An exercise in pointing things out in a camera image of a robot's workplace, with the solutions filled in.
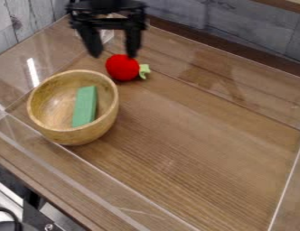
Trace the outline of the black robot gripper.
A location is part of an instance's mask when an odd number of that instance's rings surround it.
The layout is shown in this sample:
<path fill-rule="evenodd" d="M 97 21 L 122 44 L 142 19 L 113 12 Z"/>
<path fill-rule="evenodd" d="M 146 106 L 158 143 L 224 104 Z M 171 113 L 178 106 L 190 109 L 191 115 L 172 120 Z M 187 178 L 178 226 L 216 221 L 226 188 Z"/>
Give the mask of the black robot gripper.
<path fill-rule="evenodd" d="M 93 58 L 103 51 L 99 29 L 124 30 L 126 53 L 131 59 L 136 57 L 146 27 L 144 8 L 139 0 L 69 0 L 65 7 L 69 25 Z"/>

